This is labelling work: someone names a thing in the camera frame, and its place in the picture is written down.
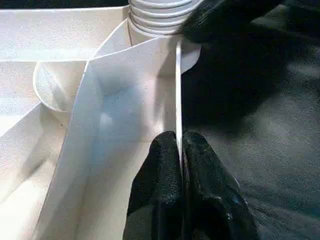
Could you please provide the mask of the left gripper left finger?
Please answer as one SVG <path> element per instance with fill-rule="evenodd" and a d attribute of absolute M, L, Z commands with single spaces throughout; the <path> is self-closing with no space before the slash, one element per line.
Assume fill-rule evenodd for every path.
<path fill-rule="evenodd" d="M 147 157 L 132 181 L 122 238 L 181 239 L 183 203 L 176 134 L 165 131 L 151 142 Z"/>

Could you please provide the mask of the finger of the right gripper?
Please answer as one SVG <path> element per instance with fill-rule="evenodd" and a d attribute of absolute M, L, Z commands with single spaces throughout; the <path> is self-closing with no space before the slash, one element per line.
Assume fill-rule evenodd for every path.
<path fill-rule="evenodd" d="M 181 28 L 183 37 L 197 44 L 233 35 L 264 16 L 281 0 L 203 0 Z"/>

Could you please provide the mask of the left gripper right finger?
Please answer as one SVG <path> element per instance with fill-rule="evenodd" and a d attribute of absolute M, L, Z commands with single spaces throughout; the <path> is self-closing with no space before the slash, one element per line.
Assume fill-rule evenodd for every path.
<path fill-rule="evenodd" d="M 182 137 L 187 240 L 257 240 L 259 233 L 236 179 L 198 132 Z"/>

